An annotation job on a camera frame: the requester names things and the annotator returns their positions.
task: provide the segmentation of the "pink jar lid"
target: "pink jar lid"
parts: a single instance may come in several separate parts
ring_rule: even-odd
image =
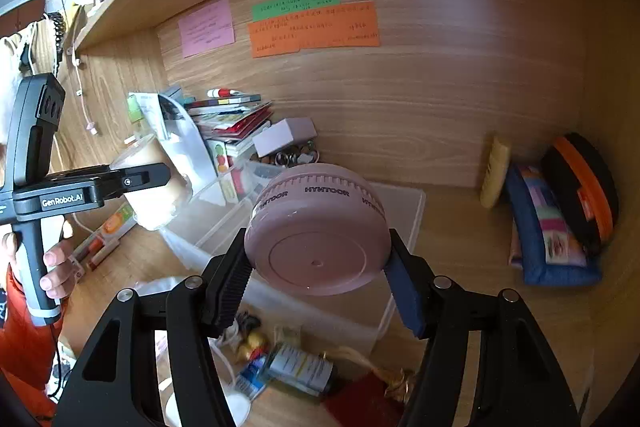
[[[263,190],[244,249],[275,288],[336,295],[380,273],[391,238],[373,188],[355,172],[316,163],[284,171]]]

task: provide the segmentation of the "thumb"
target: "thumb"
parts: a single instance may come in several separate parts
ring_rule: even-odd
[[[7,233],[2,238],[1,250],[9,258],[9,261],[15,261],[15,252],[18,250],[18,238],[15,233]]]

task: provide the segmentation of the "green sticky note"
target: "green sticky note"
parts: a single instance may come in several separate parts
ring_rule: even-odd
[[[340,4],[340,0],[270,0],[252,8],[254,22],[292,12]]]

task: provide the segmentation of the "sticky note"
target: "sticky note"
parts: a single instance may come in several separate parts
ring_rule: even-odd
[[[379,46],[372,1],[313,8],[249,23],[252,56],[269,57],[301,49]]]
[[[332,6],[340,4],[340,0],[270,0],[257,4],[251,8],[255,21],[262,21],[269,17],[277,17],[287,13]]]
[[[178,20],[183,58],[236,42],[229,0],[219,0]]]

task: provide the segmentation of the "stack of books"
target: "stack of books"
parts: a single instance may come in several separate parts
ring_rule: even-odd
[[[271,125],[271,102],[260,94],[210,98],[184,105],[205,141],[218,174],[255,153],[253,137]]]

